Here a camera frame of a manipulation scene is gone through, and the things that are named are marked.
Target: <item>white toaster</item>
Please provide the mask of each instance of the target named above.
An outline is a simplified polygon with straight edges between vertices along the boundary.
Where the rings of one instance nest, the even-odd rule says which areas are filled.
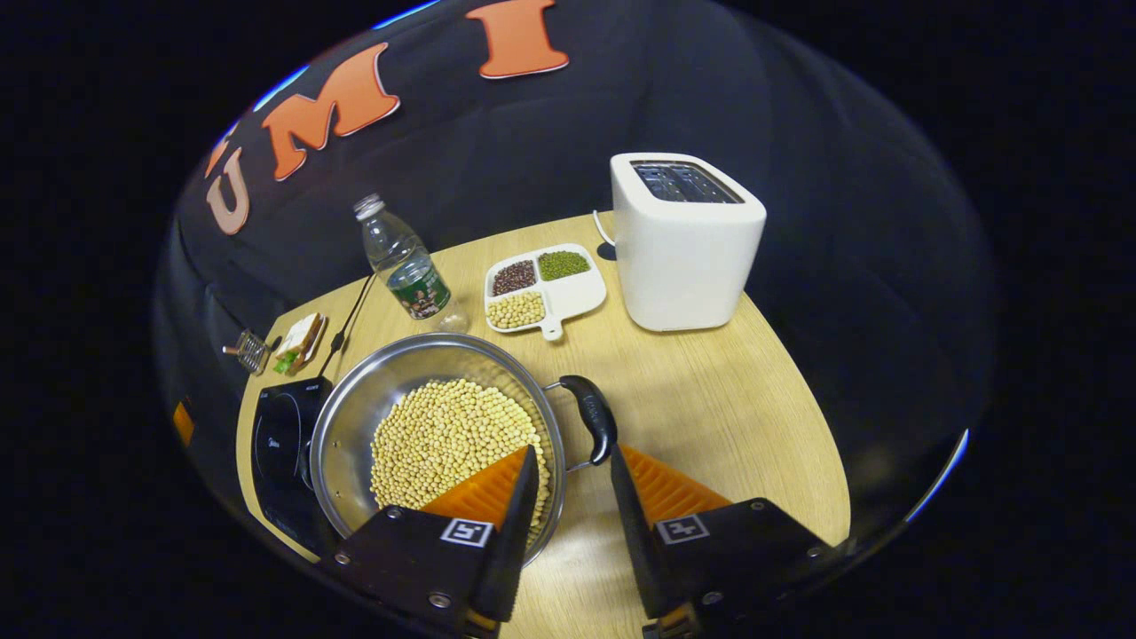
[[[699,158],[611,158],[616,264],[624,305],[650,331],[729,321],[766,225],[766,207]]]

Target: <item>plastic water bottle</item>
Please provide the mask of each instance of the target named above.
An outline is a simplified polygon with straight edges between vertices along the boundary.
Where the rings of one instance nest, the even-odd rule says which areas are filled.
[[[359,200],[354,210],[362,224],[367,262],[407,314],[420,323],[419,332],[468,331],[469,317],[410,226],[374,193]]]

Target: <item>sandwich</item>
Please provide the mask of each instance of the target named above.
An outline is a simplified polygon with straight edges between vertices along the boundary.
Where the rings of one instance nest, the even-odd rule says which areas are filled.
[[[316,355],[316,348],[319,346],[319,339],[324,335],[326,326],[327,316],[319,313],[312,313],[293,324],[287,335],[281,341],[279,348],[273,354],[273,357],[276,358],[276,366],[273,367],[273,371],[294,375]]]

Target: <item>screw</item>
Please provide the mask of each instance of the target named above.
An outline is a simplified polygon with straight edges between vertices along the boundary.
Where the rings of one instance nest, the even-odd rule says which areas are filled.
[[[449,608],[450,607],[450,596],[444,592],[431,592],[429,594],[429,605],[435,608]]]

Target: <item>stainless steel pot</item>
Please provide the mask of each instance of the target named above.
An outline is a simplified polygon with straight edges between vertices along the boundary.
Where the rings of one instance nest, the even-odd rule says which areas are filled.
[[[578,375],[565,375],[541,387],[501,348],[475,337],[427,333],[376,350],[356,365],[327,398],[311,438],[310,475],[324,514],[344,538],[378,512],[370,492],[375,429],[403,396],[432,380],[463,377],[496,387],[533,420],[550,472],[551,501],[543,525],[525,550],[525,564],[548,543],[560,521],[565,476],[607,459],[616,445],[616,422],[600,390]],[[563,387],[576,396],[594,446],[588,460],[566,467],[560,426],[544,393]]]

